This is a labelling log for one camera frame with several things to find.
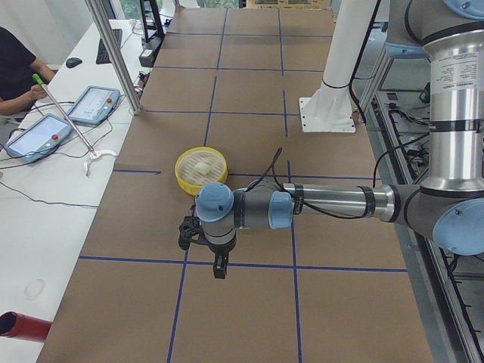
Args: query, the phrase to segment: device screen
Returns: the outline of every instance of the device screen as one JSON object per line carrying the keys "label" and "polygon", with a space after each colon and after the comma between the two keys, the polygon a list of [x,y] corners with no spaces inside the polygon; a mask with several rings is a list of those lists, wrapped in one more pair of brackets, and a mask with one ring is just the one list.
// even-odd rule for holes
{"label": "device screen", "polygon": [[92,121],[106,104],[106,100],[110,95],[111,91],[108,89],[90,88],[84,97],[82,97],[82,100],[76,105],[76,108],[69,112],[69,116]]}
{"label": "device screen", "polygon": [[52,135],[56,135],[66,128],[67,125],[54,117],[47,116],[35,127],[24,132],[16,141],[11,143],[10,149],[21,155],[36,152],[51,140]]}

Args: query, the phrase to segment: yellow bowl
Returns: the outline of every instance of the yellow bowl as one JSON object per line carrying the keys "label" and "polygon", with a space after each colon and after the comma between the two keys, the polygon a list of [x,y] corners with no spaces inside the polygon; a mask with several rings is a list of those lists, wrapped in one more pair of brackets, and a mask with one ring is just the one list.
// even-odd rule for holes
{"label": "yellow bowl", "polygon": [[175,176],[180,188],[190,195],[205,184],[225,183],[227,180],[227,160],[211,147],[194,147],[185,151],[175,164]]}

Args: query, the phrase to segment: black keyboard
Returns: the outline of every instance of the black keyboard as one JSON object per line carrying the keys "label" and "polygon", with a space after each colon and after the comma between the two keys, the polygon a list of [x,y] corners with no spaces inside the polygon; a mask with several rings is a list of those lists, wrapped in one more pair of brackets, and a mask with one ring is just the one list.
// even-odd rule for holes
{"label": "black keyboard", "polygon": [[[116,38],[116,42],[118,43],[118,47],[121,48],[121,39],[123,38],[123,30],[122,29],[112,29],[114,38]],[[107,53],[106,45],[104,45],[103,39],[99,39],[99,46],[98,46],[98,56],[96,57],[96,64],[106,64],[111,63],[109,59],[109,54]]]}

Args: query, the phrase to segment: black mouse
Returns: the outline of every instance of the black mouse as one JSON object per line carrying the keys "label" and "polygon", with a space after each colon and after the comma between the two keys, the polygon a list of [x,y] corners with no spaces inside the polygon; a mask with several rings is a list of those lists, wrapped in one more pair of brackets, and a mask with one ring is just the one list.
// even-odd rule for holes
{"label": "black mouse", "polygon": [[80,58],[69,58],[66,60],[66,67],[67,68],[74,68],[75,66],[79,66],[82,63],[82,59]]}

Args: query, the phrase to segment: dark red cylinder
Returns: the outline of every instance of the dark red cylinder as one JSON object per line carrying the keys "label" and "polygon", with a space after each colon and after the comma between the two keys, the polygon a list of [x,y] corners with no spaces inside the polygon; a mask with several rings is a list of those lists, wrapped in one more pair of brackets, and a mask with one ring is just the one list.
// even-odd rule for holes
{"label": "dark red cylinder", "polygon": [[44,343],[52,323],[18,312],[0,316],[0,337],[32,340]]}

